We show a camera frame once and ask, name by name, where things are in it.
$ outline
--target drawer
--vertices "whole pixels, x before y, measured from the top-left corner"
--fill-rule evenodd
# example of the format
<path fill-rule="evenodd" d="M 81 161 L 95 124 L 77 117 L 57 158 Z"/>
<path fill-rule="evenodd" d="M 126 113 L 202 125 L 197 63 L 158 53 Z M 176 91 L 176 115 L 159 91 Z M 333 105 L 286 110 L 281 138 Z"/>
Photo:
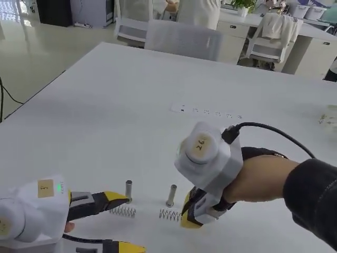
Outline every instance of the drawer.
<path fill-rule="evenodd" d="M 248 35 L 249 26 L 218 22 L 216 30 L 225 35 L 246 38 Z"/>

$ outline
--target black cable on floor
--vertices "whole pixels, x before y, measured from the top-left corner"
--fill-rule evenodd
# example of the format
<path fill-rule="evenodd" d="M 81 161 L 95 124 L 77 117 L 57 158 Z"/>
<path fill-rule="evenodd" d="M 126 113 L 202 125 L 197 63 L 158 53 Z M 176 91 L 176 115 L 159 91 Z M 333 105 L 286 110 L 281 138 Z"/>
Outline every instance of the black cable on floor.
<path fill-rule="evenodd" d="M 23 104 L 20 101 L 17 101 L 12 97 L 12 95 L 9 93 L 9 91 L 4 87 L 2 84 L 2 79 L 0 77 L 0 91 L 1 91 L 1 104 L 0 104 L 0 123 L 3 122 L 3 116 L 4 116 L 4 91 L 7 92 L 8 96 L 16 103 Z"/>
<path fill-rule="evenodd" d="M 7 92 L 8 96 L 9 96 L 14 102 L 16 102 L 16 103 L 18 103 L 18 104 L 23 104 L 22 102 L 17 101 L 15 98 L 13 98 L 12 95 L 9 93 L 9 91 L 6 89 L 5 86 L 3 86 L 3 88 L 4 88 L 4 90 Z"/>
<path fill-rule="evenodd" d="M 0 77 L 0 90 L 1 90 L 1 105 L 0 105 L 0 123 L 2 122 L 4 115 L 4 86 Z"/>

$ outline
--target power strip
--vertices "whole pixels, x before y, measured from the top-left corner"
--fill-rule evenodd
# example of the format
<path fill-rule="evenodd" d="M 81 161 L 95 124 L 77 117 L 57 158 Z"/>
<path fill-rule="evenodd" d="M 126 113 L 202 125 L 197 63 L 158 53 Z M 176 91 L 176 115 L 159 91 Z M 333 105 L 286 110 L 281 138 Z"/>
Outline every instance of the power strip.
<path fill-rule="evenodd" d="M 214 116 L 217 118 L 228 118 L 228 119 L 242 119 L 243 117 L 241 115 L 221 111 L 221 110 L 215 110 L 215 109 L 208 109 L 203 108 L 200 106 L 193 106 L 186 103 L 173 103 L 171 106 L 172 112 L 178 112 L 178 113 L 186 113 L 190 115 L 196 115 L 196 116 Z"/>
<path fill-rule="evenodd" d="M 82 28 L 93 28 L 92 25 L 88 25 L 88 24 L 81 24 L 81 23 L 78 23 L 78 22 L 75 22 L 74 26 L 77 26 L 77 27 L 82 27 Z"/>

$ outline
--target white chair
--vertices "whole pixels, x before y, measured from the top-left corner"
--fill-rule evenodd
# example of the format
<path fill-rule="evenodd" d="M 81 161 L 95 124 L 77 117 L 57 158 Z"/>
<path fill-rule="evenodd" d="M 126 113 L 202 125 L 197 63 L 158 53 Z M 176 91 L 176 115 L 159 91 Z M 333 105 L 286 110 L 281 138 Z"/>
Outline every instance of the white chair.
<path fill-rule="evenodd" d="M 217 61 L 222 34 L 205 27 L 163 20 L 148 24 L 145 49 Z"/>
<path fill-rule="evenodd" d="M 254 59 L 257 61 L 265 61 L 271 63 L 270 70 L 274 69 L 275 63 L 282 63 L 284 61 L 287 46 L 282 46 L 280 40 L 271 40 L 262 37 L 264 20 L 259 24 L 253 37 L 248 37 L 249 44 L 245 54 L 245 58 Z"/>
<path fill-rule="evenodd" d="M 148 22 L 153 19 L 152 0 L 116 0 L 115 36 L 131 46 L 144 46 Z"/>

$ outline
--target number label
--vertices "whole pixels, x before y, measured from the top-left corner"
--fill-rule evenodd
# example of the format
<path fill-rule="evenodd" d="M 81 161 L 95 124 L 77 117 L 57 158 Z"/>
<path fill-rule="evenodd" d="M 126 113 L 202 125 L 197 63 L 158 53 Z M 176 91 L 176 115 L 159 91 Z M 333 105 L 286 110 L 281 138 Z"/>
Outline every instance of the number label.
<path fill-rule="evenodd" d="M 0 236 L 7 236 L 11 230 L 11 223 L 5 218 L 0 217 Z"/>
<path fill-rule="evenodd" d="M 54 196 L 54 180 L 45 179 L 37 182 L 37 197 L 48 198 Z"/>
<path fill-rule="evenodd" d="M 209 137 L 206 134 L 199 134 L 194 142 L 192 153 L 198 157 L 202 158 L 205 155 L 208 147 L 210 145 Z"/>

